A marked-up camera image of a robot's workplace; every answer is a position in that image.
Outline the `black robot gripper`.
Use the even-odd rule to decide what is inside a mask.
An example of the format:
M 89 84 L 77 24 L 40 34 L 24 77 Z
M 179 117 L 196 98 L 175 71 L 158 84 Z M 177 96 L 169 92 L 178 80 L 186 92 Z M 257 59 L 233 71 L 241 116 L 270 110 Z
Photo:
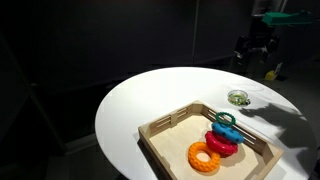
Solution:
M 268 56 L 278 49 L 279 36 L 271 35 L 250 35 L 240 36 L 236 43 L 234 53 L 239 65 L 244 65 L 250 61 L 250 54 L 260 52 L 260 62 L 265 64 Z

